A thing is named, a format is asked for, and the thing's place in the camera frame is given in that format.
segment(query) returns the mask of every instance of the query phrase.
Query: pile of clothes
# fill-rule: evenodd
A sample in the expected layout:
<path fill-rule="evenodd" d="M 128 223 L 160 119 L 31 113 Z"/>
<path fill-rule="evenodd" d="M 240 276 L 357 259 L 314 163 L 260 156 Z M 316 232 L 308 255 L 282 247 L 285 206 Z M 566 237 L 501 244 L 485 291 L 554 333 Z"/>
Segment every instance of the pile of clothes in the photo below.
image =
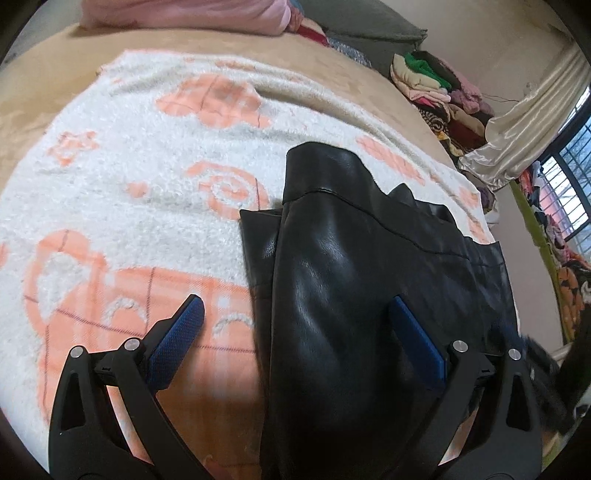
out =
<path fill-rule="evenodd" d="M 445 60 L 427 51 L 395 55 L 390 76 L 455 165 L 459 157 L 486 144 L 486 124 L 495 113 L 478 87 Z"/>
<path fill-rule="evenodd" d="M 569 247 L 557 222 L 542 210 L 541 171 L 540 162 L 534 162 L 516 182 L 537 223 L 537 229 L 532 231 L 530 228 L 533 240 L 540 248 L 543 258 L 550 259 L 546 264 L 548 266 L 551 263 L 550 276 L 559 304 L 563 333 L 570 343 L 575 339 L 582 315 L 587 308 L 591 309 L 591 264 Z M 543 239 L 542 245 L 536 241 L 536 236 Z"/>

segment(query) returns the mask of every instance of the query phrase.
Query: metal screw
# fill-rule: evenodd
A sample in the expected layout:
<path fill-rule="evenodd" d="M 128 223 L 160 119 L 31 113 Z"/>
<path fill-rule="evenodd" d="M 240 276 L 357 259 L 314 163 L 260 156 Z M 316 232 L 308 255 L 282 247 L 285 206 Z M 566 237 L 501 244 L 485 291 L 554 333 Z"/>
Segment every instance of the metal screw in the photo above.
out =
<path fill-rule="evenodd" d="M 75 346 L 72 350 L 70 350 L 70 356 L 72 358 L 78 358 L 83 353 L 84 349 L 81 346 Z"/>
<path fill-rule="evenodd" d="M 521 354 L 519 353 L 519 350 L 515 350 L 514 348 L 512 348 L 511 350 L 509 350 L 509 356 L 513 360 L 519 360 L 521 358 Z"/>
<path fill-rule="evenodd" d="M 456 352 L 464 353 L 468 351 L 468 344 L 462 340 L 453 342 L 452 347 Z"/>
<path fill-rule="evenodd" d="M 133 352 L 139 347 L 139 340 L 137 338 L 130 338 L 125 342 L 124 347 L 127 351 Z"/>

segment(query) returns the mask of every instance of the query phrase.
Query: pink pillow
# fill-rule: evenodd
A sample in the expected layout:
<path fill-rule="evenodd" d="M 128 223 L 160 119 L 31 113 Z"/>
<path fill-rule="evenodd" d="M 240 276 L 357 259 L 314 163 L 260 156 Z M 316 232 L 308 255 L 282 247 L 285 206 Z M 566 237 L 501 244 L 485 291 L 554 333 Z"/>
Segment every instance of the pink pillow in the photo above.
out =
<path fill-rule="evenodd" d="M 82 0 L 86 28 L 208 28 L 280 35 L 289 24 L 287 0 Z"/>

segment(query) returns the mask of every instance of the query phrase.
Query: window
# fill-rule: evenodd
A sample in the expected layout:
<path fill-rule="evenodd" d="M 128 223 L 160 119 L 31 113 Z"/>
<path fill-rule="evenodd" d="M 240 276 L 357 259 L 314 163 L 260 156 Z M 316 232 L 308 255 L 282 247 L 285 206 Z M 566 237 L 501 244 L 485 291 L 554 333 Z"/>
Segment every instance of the window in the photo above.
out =
<path fill-rule="evenodd" d="M 570 247 L 591 260 L 591 92 L 587 91 L 540 161 L 540 206 Z"/>

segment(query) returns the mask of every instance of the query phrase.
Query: green sweater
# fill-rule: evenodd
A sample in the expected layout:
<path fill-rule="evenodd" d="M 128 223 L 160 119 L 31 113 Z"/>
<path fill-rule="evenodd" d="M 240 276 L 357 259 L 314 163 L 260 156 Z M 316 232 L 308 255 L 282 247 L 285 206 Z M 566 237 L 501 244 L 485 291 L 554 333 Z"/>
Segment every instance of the green sweater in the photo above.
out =
<path fill-rule="evenodd" d="M 443 88 L 448 91 L 452 90 L 452 84 L 435 73 L 425 60 L 417 60 L 413 57 L 412 53 L 407 53 L 404 56 L 404 60 L 406 61 L 407 67 L 412 71 L 431 77 L 432 79 L 437 80 Z"/>

